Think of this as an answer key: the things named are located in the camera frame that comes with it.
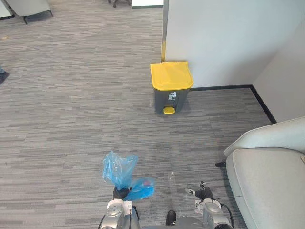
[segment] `office chair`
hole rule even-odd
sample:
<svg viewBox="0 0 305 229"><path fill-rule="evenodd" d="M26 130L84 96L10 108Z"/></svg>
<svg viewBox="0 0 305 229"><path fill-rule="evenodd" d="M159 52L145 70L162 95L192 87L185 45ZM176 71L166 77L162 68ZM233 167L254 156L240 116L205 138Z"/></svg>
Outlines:
<svg viewBox="0 0 305 229"><path fill-rule="evenodd" d="M114 0L114 3L113 3L113 7L116 7L116 3L118 2L119 0ZM128 5L132 5L132 2L131 0L125 0L126 2L128 2Z"/></svg>

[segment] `chair leg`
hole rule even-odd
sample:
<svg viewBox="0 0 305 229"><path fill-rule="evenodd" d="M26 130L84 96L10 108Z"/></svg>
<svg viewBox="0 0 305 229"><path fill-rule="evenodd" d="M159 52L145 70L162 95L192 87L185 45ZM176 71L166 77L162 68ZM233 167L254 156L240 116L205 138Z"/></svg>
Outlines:
<svg viewBox="0 0 305 229"><path fill-rule="evenodd" d="M113 7L116 7L116 3L118 2L118 0L115 0L113 3Z"/></svg>
<svg viewBox="0 0 305 229"><path fill-rule="evenodd" d="M130 0L125 0L126 2L128 2L128 5L132 5L132 3L130 2Z"/></svg>
<svg viewBox="0 0 305 229"><path fill-rule="evenodd" d="M216 167L226 167L226 163L223 161L223 162L219 162L219 163L216 163L215 164Z"/></svg>
<svg viewBox="0 0 305 229"><path fill-rule="evenodd" d="M53 14L52 14L52 11L51 10L48 10L48 12L51 14L51 16L53 17Z"/></svg>

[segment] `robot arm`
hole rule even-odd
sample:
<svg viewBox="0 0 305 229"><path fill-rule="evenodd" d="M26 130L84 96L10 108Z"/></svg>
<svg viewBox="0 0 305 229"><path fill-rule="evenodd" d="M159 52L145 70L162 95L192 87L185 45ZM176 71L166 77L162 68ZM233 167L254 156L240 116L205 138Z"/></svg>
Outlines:
<svg viewBox="0 0 305 229"><path fill-rule="evenodd" d="M186 192L200 199L200 201L196 201L195 211L203 215L205 225L210 229L233 229L233 218L231 218L232 225L230 225L222 211L222 204L213 198L210 188L203 181L201 181L200 187L201 189L198 191L186 189Z"/></svg>

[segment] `gray carpet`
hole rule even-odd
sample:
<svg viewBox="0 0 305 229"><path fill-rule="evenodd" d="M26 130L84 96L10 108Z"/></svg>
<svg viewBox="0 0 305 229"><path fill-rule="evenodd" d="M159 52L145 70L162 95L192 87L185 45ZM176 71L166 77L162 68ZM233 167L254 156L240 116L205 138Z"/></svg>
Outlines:
<svg viewBox="0 0 305 229"><path fill-rule="evenodd" d="M138 201L141 225L168 210L194 213L184 192L207 182L245 228L226 172L214 166L247 130L270 124L250 89L190 92L179 114L157 116L149 64L160 61L162 9L106 0L50 0L48 13L0 21L0 228L96 229L112 185L114 150L156 179Z"/></svg>

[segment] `white wall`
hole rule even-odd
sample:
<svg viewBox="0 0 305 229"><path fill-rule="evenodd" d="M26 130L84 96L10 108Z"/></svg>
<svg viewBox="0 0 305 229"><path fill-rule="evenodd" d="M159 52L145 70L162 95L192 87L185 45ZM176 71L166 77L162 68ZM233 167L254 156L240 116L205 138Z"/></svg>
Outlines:
<svg viewBox="0 0 305 229"><path fill-rule="evenodd" d="M305 21L254 87L278 122L305 115Z"/></svg>
<svg viewBox="0 0 305 229"><path fill-rule="evenodd" d="M252 84L304 19L305 0L170 0L165 61L194 87Z"/></svg>
<svg viewBox="0 0 305 229"><path fill-rule="evenodd" d="M132 6L162 6L163 0L132 0Z"/></svg>

